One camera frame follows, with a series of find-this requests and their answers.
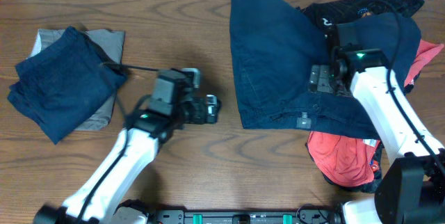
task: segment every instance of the folded cloth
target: folded cloth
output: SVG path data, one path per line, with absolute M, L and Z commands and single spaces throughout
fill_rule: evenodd
M 403 17 L 411 17 L 425 3 L 424 0 L 381 0 L 396 9 Z M 301 10 L 321 30 L 330 26 L 353 22 L 368 15 L 391 13 L 392 10 L 377 0 L 339 0 L 327 3 L 313 3 Z
M 104 61 L 108 56 L 70 26 L 55 43 L 15 66 L 20 81 L 10 87 L 8 100 L 57 144 L 127 80 L 126 74 L 101 67 Z
M 443 44 L 432 44 L 420 41 L 416 59 L 412 64 L 405 80 L 405 87 L 413 82 L 413 78 L 420 73 L 421 68 L 429 63 L 444 48 Z M 379 140 L 349 138 L 318 131 L 312 131 L 307 140 L 307 149 L 318 169 L 331 184 L 354 187 L 358 191 L 374 193 L 382 179 L 382 171 L 371 169 L 370 162 L 375 160 L 375 151 Z M 380 163 L 381 150 L 377 154 Z
M 355 27 L 363 48 L 379 48 L 388 59 L 401 37 L 394 71 L 402 86 L 421 34 L 411 18 L 398 16 L 400 35 L 392 13 L 361 18 Z M 283 0 L 232 0 L 230 38 L 244 128 L 304 129 L 379 139 L 354 98 L 308 92 L 312 65 L 327 65 L 329 56 L 324 32 L 293 6 Z
M 46 49 L 49 45 L 58 40 L 65 29 L 62 30 L 49 30 L 39 29 L 37 32 L 36 41 L 33 51 L 29 58 L 34 57 L 40 53 L 43 49 Z M 125 32 L 123 31 L 108 31 L 105 29 L 86 31 L 85 34 L 95 44 L 101 47 L 105 54 L 114 62 L 120 63 L 122 59 L 122 47 L 124 44 Z M 97 109 L 97 111 L 89 117 L 85 122 L 80 124 L 76 130 L 100 130 L 111 121 L 113 115 L 115 94 L 112 94 L 105 103 Z

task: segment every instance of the red cloth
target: red cloth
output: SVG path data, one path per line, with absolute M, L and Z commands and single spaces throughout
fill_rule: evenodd
M 443 44 L 434 45 L 421 40 L 405 86 L 413 82 L 413 78 L 443 48 Z M 378 142 L 380 141 L 372 147 L 365 144 L 363 139 L 312 131 L 307 140 L 307 148 L 321 172 L 335 184 L 360 186 L 374 180 L 370 162 Z

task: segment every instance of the black cloth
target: black cloth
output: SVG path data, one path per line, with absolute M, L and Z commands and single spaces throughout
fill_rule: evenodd
M 411 17 L 425 3 L 424 0 L 382 0 L 391 4 L 403 17 Z M 328 3 L 313 3 L 301 12 L 319 29 L 331 25 L 354 22 L 368 15 L 392 12 L 385 4 L 376 0 L 340 0 Z
M 400 16 L 400 21 L 394 71 L 402 86 L 421 34 L 412 19 Z M 399 37 L 394 14 L 364 17 L 355 26 L 365 49 L 379 48 L 392 58 Z M 283 0 L 232 0 L 234 83 L 245 129 L 304 129 L 380 139 L 356 99 L 308 91 L 312 65 L 329 64 L 324 35 Z
M 51 46 L 15 66 L 20 80 L 10 87 L 8 100 L 57 144 L 127 80 L 126 74 L 99 66 L 107 60 L 70 26 Z

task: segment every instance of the wooden table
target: wooden table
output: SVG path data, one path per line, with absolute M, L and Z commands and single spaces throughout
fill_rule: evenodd
M 334 0 L 286 0 L 305 7 Z M 423 39 L 445 42 L 445 0 L 426 0 L 414 16 Z M 126 31 L 123 63 L 197 67 L 203 93 L 223 101 L 216 125 L 176 131 L 127 198 L 187 209 L 296 209 L 363 197 L 330 186 L 309 158 L 307 131 L 244 130 L 236 105 L 229 39 L 230 0 L 1 0 L 0 222 L 30 223 L 45 202 L 59 206 L 91 176 L 122 126 L 115 110 L 101 131 L 76 131 L 53 145 L 6 100 L 14 65 L 31 52 L 39 28 Z M 429 130 L 445 140 L 444 52 L 408 96 Z M 119 91 L 127 109 L 150 93 L 155 74 L 134 72 Z M 383 168 L 388 169 L 386 156 Z

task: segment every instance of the blue cloth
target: blue cloth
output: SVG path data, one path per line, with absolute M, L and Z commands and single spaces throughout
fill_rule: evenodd
M 57 144 L 127 80 L 126 74 L 99 66 L 107 58 L 70 26 L 35 58 L 15 66 L 20 81 L 10 87 L 8 100 Z
M 402 42 L 394 71 L 399 86 L 416 57 L 421 33 L 400 17 Z M 357 20 L 359 43 L 393 56 L 398 38 L 394 14 Z M 245 129 L 305 129 L 352 138 L 376 138 L 366 111 L 352 97 L 310 93 L 312 65 L 329 64 L 324 33 L 283 0 L 232 0 L 232 62 L 238 109 Z M 309 128 L 298 127 L 306 114 Z

